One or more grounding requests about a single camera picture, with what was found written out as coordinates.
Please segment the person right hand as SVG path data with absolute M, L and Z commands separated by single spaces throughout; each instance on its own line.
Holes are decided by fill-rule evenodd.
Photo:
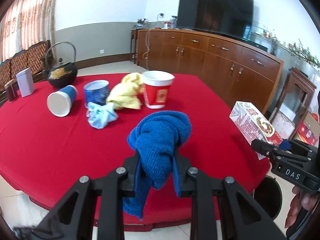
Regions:
M 289 228 L 295 223 L 301 208 L 311 211 L 319 198 L 318 192 L 312 195 L 306 193 L 303 198 L 300 198 L 300 192 L 301 190 L 299 187 L 293 187 L 292 193 L 295 194 L 295 197 L 292 199 L 290 204 L 290 209 L 285 220 L 285 228 Z

